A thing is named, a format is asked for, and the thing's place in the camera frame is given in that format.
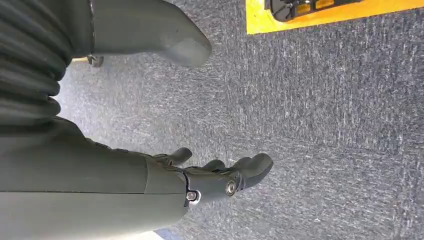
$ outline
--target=robotic hand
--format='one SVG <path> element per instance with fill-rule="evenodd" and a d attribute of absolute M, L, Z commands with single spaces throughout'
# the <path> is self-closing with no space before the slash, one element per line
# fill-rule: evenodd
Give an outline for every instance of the robotic hand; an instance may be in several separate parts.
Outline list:
<path fill-rule="evenodd" d="M 188 208 L 230 198 L 273 166 L 266 154 L 226 168 L 179 168 L 192 153 L 147 155 L 85 138 L 57 117 L 72 57 L 155 52 L 185 66 L 211 45 L 162 0 L 0 1 L 0 238 L 101 239 L 176 223 Z"/>

